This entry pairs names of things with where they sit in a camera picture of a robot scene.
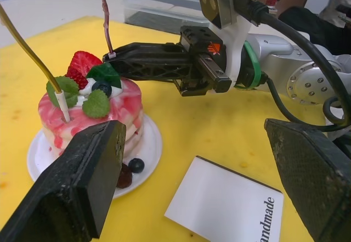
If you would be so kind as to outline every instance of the white table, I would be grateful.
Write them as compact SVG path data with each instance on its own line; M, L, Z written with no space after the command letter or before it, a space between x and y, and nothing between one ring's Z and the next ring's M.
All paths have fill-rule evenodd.
M123 22L123 0L107 0L110 19ZM103 17L101 0L7 0L1 2L11 21L28 38L84 16ZM251 33L283 36L267 25L252 26ZM5 26L0 26L0 48L15 40Z

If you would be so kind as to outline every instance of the green leaf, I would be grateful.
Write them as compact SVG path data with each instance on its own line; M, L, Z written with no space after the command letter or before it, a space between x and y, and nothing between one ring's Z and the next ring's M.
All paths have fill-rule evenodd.
M108 62L91 68L86 78L90 77L95 81L105 81L113 87L122 88L119 74Z
M78 84L69 77L66 76L58 76L55 77L57 83L59 84L60 88L65 93L65 99L67 102L67 106L69 108L75 106L78 102L78 93L79 93L79 86ZM59 103L55 96L55 90L50 82L46 84L46 91L48 92L49 98L54 106L59 107Z
M110 112L110 101L106 94L97 89L83 102L83 112L94 119L106 116Z

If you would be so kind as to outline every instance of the white plate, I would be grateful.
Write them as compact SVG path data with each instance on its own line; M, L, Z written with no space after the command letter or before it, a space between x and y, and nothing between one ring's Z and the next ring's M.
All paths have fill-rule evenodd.
M35 181L39 175L56 159L53 151L49 151L50 145L42 130L34 137L27 155L28 171ZM138 145L130 155L123 159L125 164L135 157L142 159L145 168L141 173L133 174L132 184L124 189L116 188L114 199L129 193L141 185L155 170L162 154L162 138L160 131L151 118L144 115L144 132Z

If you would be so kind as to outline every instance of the strawberry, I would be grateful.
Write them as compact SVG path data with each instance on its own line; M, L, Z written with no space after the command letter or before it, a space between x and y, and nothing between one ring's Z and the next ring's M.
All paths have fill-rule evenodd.
M83 89L88 84L88 80L75 68L72 66L68 67L66 77L73 79L79 86L79 89Z
M78 72L85 77L93 66L101 65L102 63L103 62L95 55L84 51L78 51L73 56L70 66L78 70Z

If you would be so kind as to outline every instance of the white card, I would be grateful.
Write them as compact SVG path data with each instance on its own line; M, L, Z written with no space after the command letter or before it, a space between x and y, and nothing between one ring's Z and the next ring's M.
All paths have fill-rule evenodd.
M283 194L194 158L165 216L212 242L278 242Z

